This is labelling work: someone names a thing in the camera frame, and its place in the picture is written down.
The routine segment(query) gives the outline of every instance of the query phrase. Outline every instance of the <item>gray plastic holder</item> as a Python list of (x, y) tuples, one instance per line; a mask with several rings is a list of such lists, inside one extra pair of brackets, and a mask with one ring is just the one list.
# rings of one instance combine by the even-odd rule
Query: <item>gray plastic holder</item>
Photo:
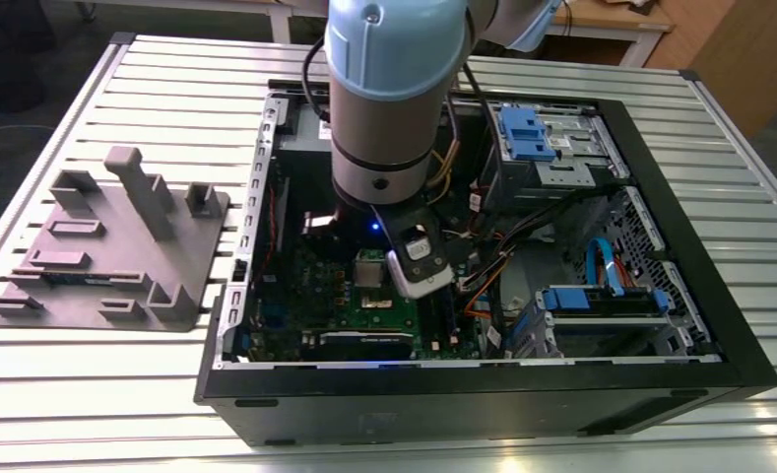
[(196, 326), (229, 197), (208, 183), (170, 190), (141, 161), (137, 148), (112, 149), (105, 166), (122, 186), (88, 171), (58, 176), (58, 204), (0, 296), (0, 326)]

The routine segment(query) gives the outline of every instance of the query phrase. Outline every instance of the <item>black case frame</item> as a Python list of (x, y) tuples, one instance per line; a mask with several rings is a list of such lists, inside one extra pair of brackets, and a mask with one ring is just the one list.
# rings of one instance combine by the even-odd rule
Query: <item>black case frame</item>
[[(272, 89), (302, 95), (293, 83), (274, 83)], [(316, 89), (326, 90), (325, 85)], [(326, 101), (326, 93), (318, 98)], [(777, 386), (777, 373), (624, 104), (516, 94), (489, 98), (596, 106), (724, 362), (214, 370), (216, 309), (196, 401), (214, 407), (249, 444), (629, 434), (711, 402), (736, 401)]]

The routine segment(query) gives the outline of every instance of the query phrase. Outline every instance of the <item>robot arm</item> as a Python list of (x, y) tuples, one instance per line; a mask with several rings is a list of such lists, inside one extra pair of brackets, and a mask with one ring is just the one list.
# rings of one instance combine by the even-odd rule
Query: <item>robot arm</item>
[(439, 222), (420, 199), (444, 99), (481, 38), (529, 51), (563, 0), (286, 0), (328, 14), (333, 180), (373, 209), (404, 296), (447, 286)]

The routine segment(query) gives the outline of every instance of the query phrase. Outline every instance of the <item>green circuit board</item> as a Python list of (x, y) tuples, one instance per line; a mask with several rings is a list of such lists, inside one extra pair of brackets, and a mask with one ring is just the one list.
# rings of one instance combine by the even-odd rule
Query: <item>green circuit board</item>
[[(357, 260), (385, 264), (385, 253), (364, 249)], [(356, 286), (357, 260), (348, 264), (328, 261), (305, 246), (296, 248), (288, 277), (276, 277), (276, 284), (282, 286), (278, 295), (268, 297), (261, 305), (262, 328), (252, 334), (254, 359), (300, 361), (304, 333), (328, 331), (409, 334), (415, 337), (415, 359), (475, 358), (473, 334), (445, 337), (440, 343), (425, 339), (419, 306), (431, 303), (404, 298), (388, 274), (380, 287)]]

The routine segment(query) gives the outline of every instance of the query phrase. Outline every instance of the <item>white table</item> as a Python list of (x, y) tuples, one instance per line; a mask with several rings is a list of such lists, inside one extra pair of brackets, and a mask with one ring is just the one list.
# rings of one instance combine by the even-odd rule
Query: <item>white table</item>
[[(113, 44), (0, 220), (0, 276), (53, 206), (61, 169), (114, 181), (113, 144), (170, 183), (209, 180), (241, 202), (272, 78), (306, 48), (140, 36)], [(313, 77), (326, 78), (324, 57)], [(663, 172), (777, 367), (777, 182), (707, 91), (675, 72), (475, 58), (488, 90), (629, 107)], [(228, 209), (220, 251), (241, 209)], [(229, 265), (213, 265), (210, 310)], [(190, 333), (0, 329), (0, 467), (81, 472), (777, 471), (777, 389), (629, 437), (252, 449), (193, 403), (210, 317)]]
[[(286, 5), (254, 3), (245, 0), (96, 0), (96, 3), (262, 14), (269, 17), (272, 22), (273, 41), (284, 44), (293, 42), (289, 24), (290, 17), (320, 16), (308, 10), (301, 10)], [(90, 9), (84, 6), (84, 2), (77, 2), (77, 4), (80, 5), (82, 16), (89, 17)], [(660, 38), (671, 30), (671, 27), (667, 25), (649, 25), (648, 17), (644, 17), (643, 21), (644, 23), (640, 25), (640, 28), (636, 29), (573, 26), (567, 35), (628, 41), (631, 46), (620, 65), (625, 67), (644, 67), (660, 42)], [(552, 25), (549, 34), (563, 36), (564, 30), (564, 26)]]

